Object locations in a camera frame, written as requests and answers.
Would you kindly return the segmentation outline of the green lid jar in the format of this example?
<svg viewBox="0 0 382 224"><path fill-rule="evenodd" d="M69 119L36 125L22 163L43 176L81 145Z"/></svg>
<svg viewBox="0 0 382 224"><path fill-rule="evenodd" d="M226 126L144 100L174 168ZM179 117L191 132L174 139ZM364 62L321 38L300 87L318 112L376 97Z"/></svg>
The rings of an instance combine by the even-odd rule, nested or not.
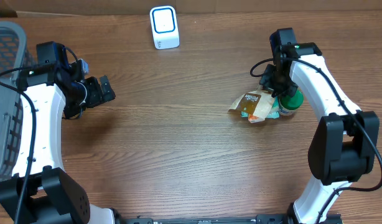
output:
<svg viewBox="0 0 382 224"><path fill-rule="evenodd" d="M303 104L304 96L297 90L294 96L281 96L279 98L279 114L283 116L293 115Z"/></svg>

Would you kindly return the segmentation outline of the beige bread bag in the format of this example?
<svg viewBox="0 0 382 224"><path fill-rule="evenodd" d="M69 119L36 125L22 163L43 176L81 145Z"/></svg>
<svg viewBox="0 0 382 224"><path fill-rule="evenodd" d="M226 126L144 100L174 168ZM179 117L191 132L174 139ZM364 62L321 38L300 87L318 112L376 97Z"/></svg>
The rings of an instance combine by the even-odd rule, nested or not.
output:
<svg viewBox="0 0 382 224"><path fill-rule="evenodd" d="M238 97L228 110L230 112L237 111L240 114L245 113L247 118L249 114L252 114L258 117L265 116L267 119L267 115L274 103L274 98L271 95L270 91L264 90L262 86L259 86L255 90L246 92Z"/></svg>

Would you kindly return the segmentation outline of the teal white snack packet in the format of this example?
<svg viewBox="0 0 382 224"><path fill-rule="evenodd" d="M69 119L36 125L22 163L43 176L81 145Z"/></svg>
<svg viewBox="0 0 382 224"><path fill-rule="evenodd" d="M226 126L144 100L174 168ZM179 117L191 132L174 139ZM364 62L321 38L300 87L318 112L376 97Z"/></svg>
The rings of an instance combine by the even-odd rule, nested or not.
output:
<svg viewBox="0 0 382 224"><path fill-rule="evenodd" d="M279 117L279 102L278 102L278 99L275 98L272 108L269 114L267 115L267 119L276 119L278 117Z"/></svg>

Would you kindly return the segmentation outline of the orange white packet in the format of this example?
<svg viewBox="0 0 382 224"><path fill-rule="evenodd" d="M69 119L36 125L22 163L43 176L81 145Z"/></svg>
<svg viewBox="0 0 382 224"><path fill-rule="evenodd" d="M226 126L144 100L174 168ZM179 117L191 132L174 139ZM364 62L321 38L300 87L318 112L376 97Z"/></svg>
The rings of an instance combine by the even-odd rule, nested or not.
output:
<svg viewBox="0 0 382 224"><path fill-rule="evenodd" d="M249 121L250 123L260 123L260 122L263 122L265 119L266 119L265 116L263 116L263 117L258 117L258 116L254 116L254 115L252 115L252 114L249 114L249 115L248 115L248 121Z"/></svg>

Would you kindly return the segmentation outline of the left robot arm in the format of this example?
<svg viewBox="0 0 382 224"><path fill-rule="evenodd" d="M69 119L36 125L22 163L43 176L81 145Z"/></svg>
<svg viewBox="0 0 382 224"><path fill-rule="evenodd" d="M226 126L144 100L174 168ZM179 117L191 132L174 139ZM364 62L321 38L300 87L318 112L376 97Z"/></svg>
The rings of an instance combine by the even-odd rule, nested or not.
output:
<svg viewBox="0 0 382 224"><path fill-rule="evenodd" d="M108 78L89 77L80 58L69 62L63 44L36 50L37 64L17 67L10 87L22 101L21 143L11 177L0 181L0 204L15 223L119 223L116 210L91 204L65 172L61 150L63 120L114 100Z"/></svg>

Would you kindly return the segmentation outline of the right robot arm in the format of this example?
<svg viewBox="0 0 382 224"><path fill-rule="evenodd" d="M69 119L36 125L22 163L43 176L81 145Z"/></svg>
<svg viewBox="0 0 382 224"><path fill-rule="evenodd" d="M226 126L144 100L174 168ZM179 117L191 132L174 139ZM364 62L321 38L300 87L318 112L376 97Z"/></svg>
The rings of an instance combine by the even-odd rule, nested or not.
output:
<svg viewBox="0 0 382 224"><path fill-rule="evenodd" d="M258 223L341 223L340 215L328 211L342 192L361 192L354 187L372 171L381 169L380 181L368 191L382 187L382 157L376 147L380 120L373 111L362 111L331 76L321 50L313 42L298 43L293 29L271 34L272 58L260 74L260 85L280 100L301 90L318 119L308 151L312 177L302 195L283 215L257 215Z"/></svg>

